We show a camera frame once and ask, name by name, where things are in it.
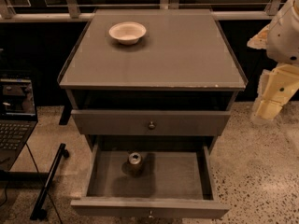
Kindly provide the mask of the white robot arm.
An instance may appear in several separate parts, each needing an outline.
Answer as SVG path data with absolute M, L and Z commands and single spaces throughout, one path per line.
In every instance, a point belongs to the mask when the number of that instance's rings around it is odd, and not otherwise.
M 252 107 L 251 120 L 264 124 L 272 121 L 299 90 L 299 0 L 287 0 L 247 46 L 265 49 L 267 57 L 277 62 L 271 71 L 262 71 Z

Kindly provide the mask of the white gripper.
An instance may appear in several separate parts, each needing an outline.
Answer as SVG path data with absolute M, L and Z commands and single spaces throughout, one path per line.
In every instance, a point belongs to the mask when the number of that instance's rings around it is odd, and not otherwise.
M 252 49 L 266 49 L 269 25 L 247 43 Z M 299 67 L 279 63 L 270 74 L 263 92 L 263 99 L 258 97 L 252 106 L 251 119 L 254 121 L 272 121 L 299 90 Z

